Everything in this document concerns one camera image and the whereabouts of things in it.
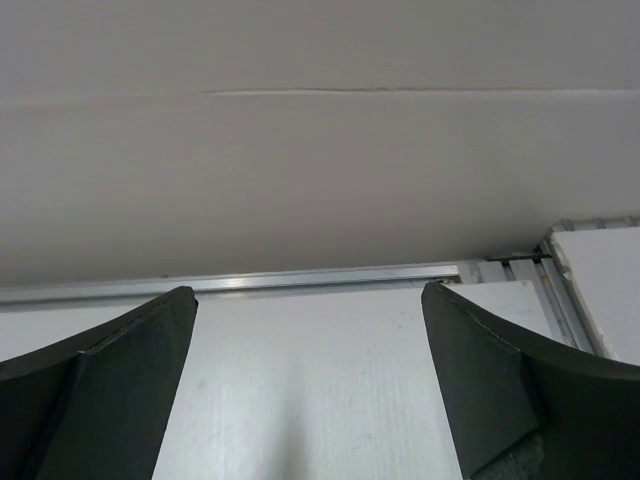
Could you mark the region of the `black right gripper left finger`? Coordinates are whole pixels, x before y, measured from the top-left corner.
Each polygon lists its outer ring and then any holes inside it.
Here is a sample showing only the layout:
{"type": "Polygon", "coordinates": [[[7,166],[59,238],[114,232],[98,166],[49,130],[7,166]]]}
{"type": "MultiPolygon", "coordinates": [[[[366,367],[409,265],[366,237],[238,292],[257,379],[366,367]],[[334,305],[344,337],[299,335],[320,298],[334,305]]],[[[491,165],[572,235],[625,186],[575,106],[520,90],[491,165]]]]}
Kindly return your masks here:
{"type": "Polygon", "coordinates": [[[151,478],[197,310],[181,286],[3,361],[2,478],[151,478]]]}

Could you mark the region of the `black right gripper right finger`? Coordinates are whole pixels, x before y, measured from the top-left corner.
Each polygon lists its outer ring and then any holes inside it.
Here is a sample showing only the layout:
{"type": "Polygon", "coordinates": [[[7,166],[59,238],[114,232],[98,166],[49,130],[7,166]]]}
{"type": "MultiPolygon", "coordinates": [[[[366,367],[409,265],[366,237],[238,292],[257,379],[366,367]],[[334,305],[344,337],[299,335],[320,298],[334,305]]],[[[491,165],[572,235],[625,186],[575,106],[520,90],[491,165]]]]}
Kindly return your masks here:
{"type": "Polygon", "coordinates": [[[421,304],[465,479],[636,479],[639,368],[429,283],[421,304]]]}

